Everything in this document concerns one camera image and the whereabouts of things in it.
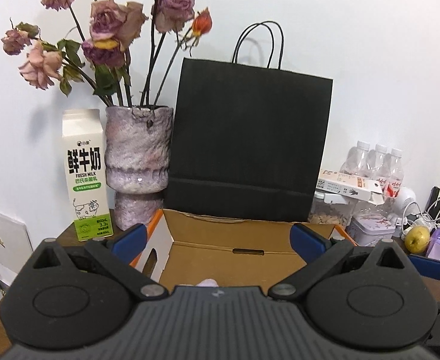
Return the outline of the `clear jar with seeds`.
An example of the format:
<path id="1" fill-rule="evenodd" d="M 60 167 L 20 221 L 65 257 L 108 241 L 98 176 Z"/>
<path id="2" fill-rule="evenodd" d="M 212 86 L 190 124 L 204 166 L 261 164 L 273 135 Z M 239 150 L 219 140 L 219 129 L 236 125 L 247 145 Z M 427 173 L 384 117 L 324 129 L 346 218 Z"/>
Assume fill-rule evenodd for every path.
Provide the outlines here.
<path id="1" fill-rule="evenodd" d="M 357 200 L 337 193 L 316 190 L 309 212 L 312 224 L 334 224 L 346 229 L 354 215 Z"/>

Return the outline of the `right water bottle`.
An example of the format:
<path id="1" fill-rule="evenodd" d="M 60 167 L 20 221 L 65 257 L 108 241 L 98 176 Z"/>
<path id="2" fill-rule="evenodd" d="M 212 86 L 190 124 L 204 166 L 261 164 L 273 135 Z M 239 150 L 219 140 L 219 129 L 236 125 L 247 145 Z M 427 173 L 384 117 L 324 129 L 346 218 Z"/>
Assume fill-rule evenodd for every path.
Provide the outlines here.
<path id="1" fill-rule="evenodd" d="M 396 198 L 404 180 L 404 169 L 402 166 L 402 150 L 392 148 L 385 164 L 388 177 L 384 185 L 384 196 Z"/>

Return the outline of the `small white round device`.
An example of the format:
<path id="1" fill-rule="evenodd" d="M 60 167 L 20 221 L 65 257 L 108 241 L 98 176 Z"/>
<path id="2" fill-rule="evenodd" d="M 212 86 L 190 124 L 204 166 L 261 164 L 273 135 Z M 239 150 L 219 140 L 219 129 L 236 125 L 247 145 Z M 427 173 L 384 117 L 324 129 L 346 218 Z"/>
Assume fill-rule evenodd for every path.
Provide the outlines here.
<path id="1" fill-rule="evenodd" d="M 392 213 L 397 216 L 402 216 L 405 208 L 411 203 L 416 202 L 415 192 L 407 187 L 401 187 L 398 190 L 396 197 L 392 204 Z"/>

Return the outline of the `left water bottle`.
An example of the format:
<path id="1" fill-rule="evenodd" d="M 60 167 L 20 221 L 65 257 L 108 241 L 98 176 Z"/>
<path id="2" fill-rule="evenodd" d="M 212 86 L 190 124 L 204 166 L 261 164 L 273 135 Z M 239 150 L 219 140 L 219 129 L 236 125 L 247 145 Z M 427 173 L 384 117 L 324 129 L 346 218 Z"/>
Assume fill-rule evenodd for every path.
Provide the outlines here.
<path id="1" fill-rule="evenodd" d="M 348 175 L 361 176 L 366 165 L 366 158 L 370 152 L 370 144 L 357 141 L 357 144 L 348 151 L 348 155 L 340 172 Z"/>

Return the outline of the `water bottle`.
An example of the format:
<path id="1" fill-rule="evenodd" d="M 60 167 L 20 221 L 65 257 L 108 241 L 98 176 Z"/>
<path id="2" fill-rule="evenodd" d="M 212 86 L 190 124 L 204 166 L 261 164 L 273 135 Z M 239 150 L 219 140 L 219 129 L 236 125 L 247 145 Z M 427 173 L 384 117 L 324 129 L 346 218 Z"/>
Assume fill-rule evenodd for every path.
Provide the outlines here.
<path id="1" fill-rule="evenodd" d="M 366 157 L 366 178 L 374 180 L 377 177 L 377 173 L 383 166 L 387 153 L 388 147 L 381 144 L 376 144 L 374 149 L 369 152 Z"/>
<path id="2" fill-rule="evenodd" d="M 366 158 L 370 152 L 370 144 L 357 141 L 357 144 L 348 151 L 348 155 L 340 172 L 348 175 L 361 176 L 366 165 Z"/>
<path id="3" fill-rule="evenodd" d="M 404 180 L 404 169 L 402 166 L 402 150 L 392 148 L 385 164 L 388 177 L 384 185 L 384 196 L 396 198 Z"/>

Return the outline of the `white green milk carton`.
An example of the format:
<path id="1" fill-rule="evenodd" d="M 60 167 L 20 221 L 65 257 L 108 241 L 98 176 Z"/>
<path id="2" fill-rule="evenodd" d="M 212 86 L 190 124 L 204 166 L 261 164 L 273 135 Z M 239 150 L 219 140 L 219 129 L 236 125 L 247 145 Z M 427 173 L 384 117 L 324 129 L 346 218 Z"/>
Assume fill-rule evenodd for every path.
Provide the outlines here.
<path id="1" fill-rule="evenodd" d="M 113 235 L 104 161 L 105 137 L 98 109 L 63 112 L 62 155 L 77 239 Z"/>

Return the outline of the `white booklet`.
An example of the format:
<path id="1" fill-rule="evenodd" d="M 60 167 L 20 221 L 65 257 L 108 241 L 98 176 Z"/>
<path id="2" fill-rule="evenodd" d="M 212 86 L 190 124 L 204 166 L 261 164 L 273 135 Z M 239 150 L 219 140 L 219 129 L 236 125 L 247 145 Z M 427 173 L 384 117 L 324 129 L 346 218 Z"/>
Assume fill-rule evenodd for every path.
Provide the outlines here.
<path id="1" fill-rule="evenodd" d="M 27 226 L 0 213 L 0 264 L 19 273 L 31 254 Z"/>

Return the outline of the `black charger adapter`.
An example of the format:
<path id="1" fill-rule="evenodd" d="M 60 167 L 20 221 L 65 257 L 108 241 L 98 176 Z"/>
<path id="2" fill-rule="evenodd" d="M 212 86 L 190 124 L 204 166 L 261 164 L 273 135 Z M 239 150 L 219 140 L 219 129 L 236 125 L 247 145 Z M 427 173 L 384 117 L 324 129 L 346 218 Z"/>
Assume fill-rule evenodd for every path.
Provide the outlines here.
<path id="1" fill-rule="evenodd" d="M 437 186 L 433 186 L 425 208 L 425 211 L 433 218 L 438 214 L 440 210 L 439 202 L 437 201 L 439 196 L 440 188 Z"/>

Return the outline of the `lavender tin box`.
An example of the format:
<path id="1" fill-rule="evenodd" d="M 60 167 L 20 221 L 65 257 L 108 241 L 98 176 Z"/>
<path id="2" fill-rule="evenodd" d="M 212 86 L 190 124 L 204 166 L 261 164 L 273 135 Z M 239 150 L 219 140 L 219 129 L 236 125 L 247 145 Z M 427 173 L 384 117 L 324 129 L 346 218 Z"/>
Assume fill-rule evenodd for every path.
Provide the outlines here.
<path id="1" fill-rule="evenodd" d="M 347 234 L 359 246 L 375 246 L 382 239 L 391 239 L 396 227 L 382 214 L 356 214 L 348 225 Z"/>

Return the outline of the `dried rose bouquet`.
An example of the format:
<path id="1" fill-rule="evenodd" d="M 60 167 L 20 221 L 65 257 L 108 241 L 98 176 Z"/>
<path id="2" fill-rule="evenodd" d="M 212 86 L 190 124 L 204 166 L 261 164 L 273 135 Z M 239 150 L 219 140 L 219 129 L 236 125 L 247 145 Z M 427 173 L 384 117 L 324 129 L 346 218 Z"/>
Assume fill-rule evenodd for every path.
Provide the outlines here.
<path id="1" fill-rule="evenodd" d="M 26 54 L 19 73 L 36 89 L 58 86 L 69 95 L 72 83 L 86 82 L 108 107 L 153 111 L 159 108 L 159 94 L 151 93 L 151 77 L 167 35 L 175 36 L 176 52 L 190 51 L 212 30 L 210 11 L 196 10 L 195 4 L 195 0 L 154 0 L 147 15 L 141 2 L 93 0 L 89 30 L 74 26 L 78 41 L 64 37 L 52 44 L 42 38 L 37 25 L 20 22 L 5 32 L 2 49 L 7 55 Z M 151 24 L 148 70 L 140 100 L 134 103 L 130 47 L 145 23 Z"/>

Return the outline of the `flat white carton box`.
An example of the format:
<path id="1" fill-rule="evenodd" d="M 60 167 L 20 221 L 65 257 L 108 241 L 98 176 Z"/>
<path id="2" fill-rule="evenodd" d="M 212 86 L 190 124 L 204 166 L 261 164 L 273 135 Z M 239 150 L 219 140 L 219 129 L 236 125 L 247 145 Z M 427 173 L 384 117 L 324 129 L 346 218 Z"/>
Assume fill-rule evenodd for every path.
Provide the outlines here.
<path id="1" fill-rule="evenodd" d="M 351 197 L 375 206 L 384 204 L 384 194 L 380 184 L 376 180 L 370 180 L 359 175 L 321 169 L 317 178 L 316 189 Z"/>

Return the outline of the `middle water bottle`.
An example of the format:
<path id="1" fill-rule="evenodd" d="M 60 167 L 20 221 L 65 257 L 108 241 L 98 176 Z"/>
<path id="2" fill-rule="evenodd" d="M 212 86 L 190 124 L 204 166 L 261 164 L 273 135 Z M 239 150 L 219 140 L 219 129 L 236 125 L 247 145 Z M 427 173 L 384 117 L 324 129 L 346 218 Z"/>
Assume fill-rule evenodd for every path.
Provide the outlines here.
<path id="1" fill-rule="evenodd" d="M 387 153 L 388 147 L 381 144 L 376 144 L 374 149 L 369 152 L 366 157 L 366 178 L 374 180 L 377 177 L 377 173 L 383 166 Z"/>

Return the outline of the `black paper bag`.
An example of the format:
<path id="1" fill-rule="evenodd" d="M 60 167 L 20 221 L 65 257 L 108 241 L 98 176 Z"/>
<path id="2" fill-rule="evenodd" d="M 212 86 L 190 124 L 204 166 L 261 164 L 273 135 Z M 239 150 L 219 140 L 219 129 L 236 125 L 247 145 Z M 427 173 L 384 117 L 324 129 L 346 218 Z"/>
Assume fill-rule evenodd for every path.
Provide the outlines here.
<path id="1" fill-rule="evenodd" d="M 187 58 L 165 207 L 277 222 L 309 216 L 333 82 L 280 68 Z"/>

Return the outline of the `red pumpkin cardboard box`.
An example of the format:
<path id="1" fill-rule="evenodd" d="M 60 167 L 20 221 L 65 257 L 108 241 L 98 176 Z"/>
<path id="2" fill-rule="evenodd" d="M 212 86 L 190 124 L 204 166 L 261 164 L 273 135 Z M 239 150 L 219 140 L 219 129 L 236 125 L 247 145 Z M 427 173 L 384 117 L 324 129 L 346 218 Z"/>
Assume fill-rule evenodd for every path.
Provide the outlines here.
<path id="1" fill-rule="evenodd" d="M 350 238 L 339 225 L 298 224 L 330 241 Z M 306 265 L 291 247 L 293 225 L 161 209 L 147 225 L 146 246 L 131 265 L 169 290 L 210 279 L 221 287 L 267 291 Z"/>

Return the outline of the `yellow green apple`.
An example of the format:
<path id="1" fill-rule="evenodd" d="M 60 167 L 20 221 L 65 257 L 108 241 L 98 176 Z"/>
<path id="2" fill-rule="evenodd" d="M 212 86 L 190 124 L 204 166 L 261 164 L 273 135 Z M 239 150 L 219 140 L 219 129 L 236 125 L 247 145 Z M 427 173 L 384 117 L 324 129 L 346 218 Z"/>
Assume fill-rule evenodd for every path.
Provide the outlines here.
<path id="1" fill-rule="evenodd" d="M 425 226 L 416 225 L 408 231 L 404 244 L 411 254 L 422 254 L 430 242 L 430 231 Z"/>

